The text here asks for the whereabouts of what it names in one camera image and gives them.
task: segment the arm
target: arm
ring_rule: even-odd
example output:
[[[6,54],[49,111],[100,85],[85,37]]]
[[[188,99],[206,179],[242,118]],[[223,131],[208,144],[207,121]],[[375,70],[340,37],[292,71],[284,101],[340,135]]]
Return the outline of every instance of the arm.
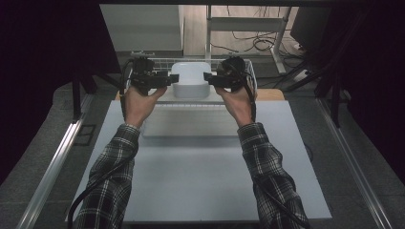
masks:
[[[157,89],[153,94],[144,96],[135,88],[128,89],[125,95],[125,124],[118,127],[117,133],[93,165],[88,186],[122,160],[137,153],[139,128],[165,90]],[[131,160],[83,200],[75,222],[77,228],[119,228],[131,194],[133,168],[134,160]]]
[[[221,88],[216,88],[216,91],[224,99],[226,108],[239,126],[238,135],[243,157],[255,181],[253,191],[262,227],[302,228],[281,211],[271,198],[275,198],[293,215],[309,225],[301,199],[295,191],[294,180],[282,167],[283,156],[268,141],[263,125],[253,123],[250,119],[250,102],[245,89],[235,93],[228,93]]]

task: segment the hand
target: hand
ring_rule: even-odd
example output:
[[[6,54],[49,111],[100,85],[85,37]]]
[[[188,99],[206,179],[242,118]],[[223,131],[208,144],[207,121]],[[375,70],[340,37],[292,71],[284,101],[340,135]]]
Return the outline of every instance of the hand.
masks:
[[[135,87],[130,87],[125,94],[125,123],[140,128],[155,108],[158,98],[164,95],[166,90],[167,87],[160,88],[151,95],[143,95]]]
[[[229,93],[223,88],[215,88],[215,91],[223,98],[226,109],[235,118],[239,127],[253,122],[249,95],[245,88],[233,93]]]

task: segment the person's right hand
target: person's right hand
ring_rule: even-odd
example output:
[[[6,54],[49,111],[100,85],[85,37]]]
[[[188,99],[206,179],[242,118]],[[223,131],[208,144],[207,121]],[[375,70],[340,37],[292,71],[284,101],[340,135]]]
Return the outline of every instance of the person's right hand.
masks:
[[[215,88],[215,91],[223,98],[226,109],[235,118],[239,127],[253,122],[249,95],[244,87],[233,93],[223,88]]]

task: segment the person's left hand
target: person's left hand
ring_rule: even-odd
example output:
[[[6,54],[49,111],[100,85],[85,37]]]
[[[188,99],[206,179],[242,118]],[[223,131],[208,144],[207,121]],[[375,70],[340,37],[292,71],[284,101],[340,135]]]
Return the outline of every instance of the person's left hand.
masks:
[[[140,128],[143,121],[152,113],[155,104],[167,87],[156,89],[151,95],[143,95],[135,87],[130,87],[125,94],[125,123]]]

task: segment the plaid sleeve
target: plaid sleeve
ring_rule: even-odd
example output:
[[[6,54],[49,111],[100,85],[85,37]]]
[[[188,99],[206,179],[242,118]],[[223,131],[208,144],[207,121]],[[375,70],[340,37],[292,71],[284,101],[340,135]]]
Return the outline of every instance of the plaid sleeve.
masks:
[[[87,185],[108,173],[138,148],[139,130],[122,124],[96,160]],[[75,221],[77,228],[119,228],[132,188],[134,160],[98,185],[83,205]]]
[[[292,177],[282,167],[282,154],[268,141],[262,123],[252,123],[238,130],[243,157],[252,177],[263,185],[253,185],[259,220],[264,228],[302,228],[274,204],[267,191],[307,225],[309,221]]]

